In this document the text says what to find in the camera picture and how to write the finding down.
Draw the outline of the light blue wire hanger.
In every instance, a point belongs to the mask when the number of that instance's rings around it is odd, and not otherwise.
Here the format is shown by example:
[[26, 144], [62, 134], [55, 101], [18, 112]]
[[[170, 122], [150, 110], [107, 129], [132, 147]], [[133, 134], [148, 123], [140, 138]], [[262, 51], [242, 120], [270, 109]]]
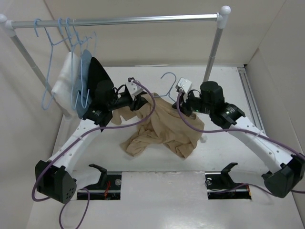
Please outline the light blue wire hanger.
[[175, 86], [176, 82], [177, 82], [177, 76], [176, 74], [174, 74], [173, 72], [165, 72], [160, 79], [163, 79], [164, 77], [166, 77], [167, 75], [172, 75], [173, 76], [173, 82], [170, 86], [170, 88], [168, 89], [168, 91], [165, 94], [162, 95], [155, 95], [154, 98], [169, 98], [171, 101], [173, 101], [174, 103], [176, 102], [175, 99], [173, 99], [171, 97], [171, 91], [173, 90], [173, 87]]

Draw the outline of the beige t shirt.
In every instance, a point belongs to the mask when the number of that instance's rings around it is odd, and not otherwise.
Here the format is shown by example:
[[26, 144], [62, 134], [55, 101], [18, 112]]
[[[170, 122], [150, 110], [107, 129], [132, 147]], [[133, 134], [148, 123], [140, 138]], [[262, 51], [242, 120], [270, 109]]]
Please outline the beige t shirt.
[[[123, 107], [113, 111], [112, 123], [120, 125], [123, 118], [128, 121], [134, 117], [144, 119], [153, 108], [152, 98], [148, 94], [142, 96], [148, 101], [139, 110], [131, 111]], [[180, 118], [177, 110], [164, 99], [155, 98], [156, 108], [148, 120], [137, 125], [137, 131], [125, 142], [120, 144], [125, 153], [130, 156], [140, 155], [149, 145], [163, 144], [181, 158], [187, 158], [197, 147], [202, 133], [187, 126]], [[190, 117], [183, 115], [185, 120], [193, 127], [203, 130], [204, 122], [196, 115]]]

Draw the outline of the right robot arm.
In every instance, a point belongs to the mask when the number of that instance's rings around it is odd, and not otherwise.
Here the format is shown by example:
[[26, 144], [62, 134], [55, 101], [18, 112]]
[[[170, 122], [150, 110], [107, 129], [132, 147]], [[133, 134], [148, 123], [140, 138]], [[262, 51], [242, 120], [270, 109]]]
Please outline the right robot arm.
[[176, 90], [176, 109], [187, 126], [197, 132], [208, 133], [192, 126], [185, 117], [194, 112], [209, 115], [211, 121], [219, 127], [214, 133], [229, 133], [264, 162], [269, 170], [262, 178], [265, 187], [273, 196], [284, 198], [290, 192], [297, 192], [295, 186], [305, 175], [303, 154], [269, 138], [258, 129], [239, 107], [225, 101], [223, 89], [217, 82], [203, 82], [199, 96], [195, 96], [192, 82], [181, 78]]

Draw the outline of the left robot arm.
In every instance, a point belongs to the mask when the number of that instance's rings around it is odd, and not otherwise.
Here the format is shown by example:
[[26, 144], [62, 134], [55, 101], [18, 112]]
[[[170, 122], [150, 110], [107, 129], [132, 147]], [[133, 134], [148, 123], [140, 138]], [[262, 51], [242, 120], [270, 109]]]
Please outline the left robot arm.
[[78, 190], [92, 185], [101, 189], [106, 185], [106, 169], [96, 164], [89, 165], [89, 171], [75, 171], [74, 167], [85, 153], [89, 144], [105, 129], [112, 119], [113, 111], [128, 107], [138, 110], [152, 93], [139, 81], [130, 78], [123, 84], [124, 92], [117, 92], [111, 81], [101, 81], [95, 90], [93, 102], [80, 121], [77, 129], [66, 143], [47, 161], [39, 161], [35, 166], [36, 181], [31, 192], [35, 202], [54, 199], [68, 203]]

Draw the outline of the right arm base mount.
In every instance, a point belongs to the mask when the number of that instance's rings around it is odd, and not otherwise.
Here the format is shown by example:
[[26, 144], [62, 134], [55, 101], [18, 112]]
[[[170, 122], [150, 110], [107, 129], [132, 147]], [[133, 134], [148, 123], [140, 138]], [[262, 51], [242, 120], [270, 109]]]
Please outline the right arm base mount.
[[236, 165], [238, 163], [232, 162], [221, 171], [205, 172], [204, 185], [209, 200], [252, 199], [249, 186], [234, 182], [229, 174]]

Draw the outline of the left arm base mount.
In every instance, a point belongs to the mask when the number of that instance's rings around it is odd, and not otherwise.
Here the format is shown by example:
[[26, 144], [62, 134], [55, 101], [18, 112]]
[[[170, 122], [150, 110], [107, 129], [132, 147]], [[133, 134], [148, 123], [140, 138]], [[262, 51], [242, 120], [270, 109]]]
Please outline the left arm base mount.
[[90, 200], [120, 200], [122, 186], [121, 172], [108, 172], [107, 169], [96, 164], [89, 164], [85, 172], [85, 181], [80, 183], [77, 192], [78, 200], [86, 200], [90, 193]]

